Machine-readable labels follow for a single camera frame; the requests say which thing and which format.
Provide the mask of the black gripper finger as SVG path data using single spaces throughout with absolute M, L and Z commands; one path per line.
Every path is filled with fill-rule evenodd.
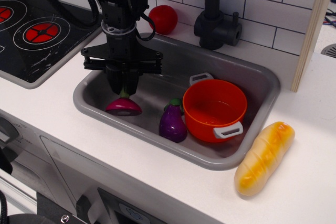
M 141 75 L 142 72 L 138 69 L 131 69 L 125 73 L 125 91 L 128 95 L 136 94 Z
M 106 77 L 112 91 L 119 95 L 123 88 L 123 73 L 116 66 L 106 66 Z

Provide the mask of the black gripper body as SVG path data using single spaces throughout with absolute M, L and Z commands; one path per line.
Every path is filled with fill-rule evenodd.
M 114 66 L 122 72 L 161 73 L 163 54 L 140 43 L 154 38 L 155 30 L 148 37 L 141 37 L 136 26 L 125 29 L 102 26 L 102 30 L 106 35 L 106 43 L 81 50 L 86 69 L 102 70 Z

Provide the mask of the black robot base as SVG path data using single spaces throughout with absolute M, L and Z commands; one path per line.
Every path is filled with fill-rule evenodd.
M 44 195 L 37 193 L 36 214 L 8 215 L 7 199 L 1 191 L 1 223 L 86 223 Z

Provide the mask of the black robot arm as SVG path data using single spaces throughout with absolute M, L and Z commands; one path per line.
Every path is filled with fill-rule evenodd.
M 151 40 L 156 29 L 147 37 L 137 30 L 137 21 L 144 19 L 154 25 L 144 12 L 148 0 L 96 0 L 102 10 L 101 28 L 106 43 L 81 50 L 84 67 L 105 72 L 115 94 L 136 93 L 139 77 L 144 73 L 161 73 L 162 53 L 142 45 Z

